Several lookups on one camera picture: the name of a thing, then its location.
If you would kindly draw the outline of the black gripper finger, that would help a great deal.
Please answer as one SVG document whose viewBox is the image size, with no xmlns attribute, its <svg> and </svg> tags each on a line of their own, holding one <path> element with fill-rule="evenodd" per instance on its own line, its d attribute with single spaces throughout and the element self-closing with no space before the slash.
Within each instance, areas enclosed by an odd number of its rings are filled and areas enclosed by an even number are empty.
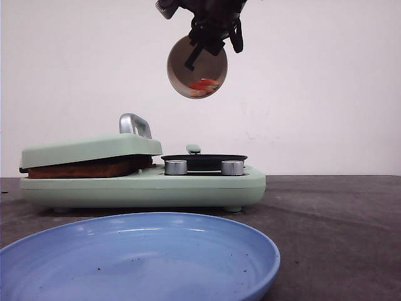
<svg viewBox="0 0 401 301">
<path fill-rule="evenodd" d="M 201 54 L 203 50 L 203 46 L 202 45 L 197 45 L 191 52 L 191 54 L 189 55 L 188 59 L 185 61 L 184 65 L 185 67 L 190 70 L 190 71 L 194 71 L 195 67 L 194 67 L 194 63 L 196 61 L 196 59 L 199 57 L 199 55 Z"/>
<path fill-rule="evenodd" d="M 206 51 L 212 56 L 217 56 L 221 50 L 224 48 L 225 42 L 220 39 L 208 40 L 206 42 Z"/>
</svg>

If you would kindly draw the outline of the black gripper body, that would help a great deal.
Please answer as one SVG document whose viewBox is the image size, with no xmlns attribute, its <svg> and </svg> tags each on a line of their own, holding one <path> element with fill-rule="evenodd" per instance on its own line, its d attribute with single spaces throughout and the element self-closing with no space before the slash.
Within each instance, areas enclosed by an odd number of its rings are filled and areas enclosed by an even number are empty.
<svg viewBox="0 0 401 301">
<path fill-rule="evenodd" d="M 191 1 L 189 10 L 194 13 L 189 32 L 192 46 L 202 45 L 206 50 L 208 40 L 230 39 L 236 53 L 243 50 L 240 14 L 243 1 Z"/>
</svg>

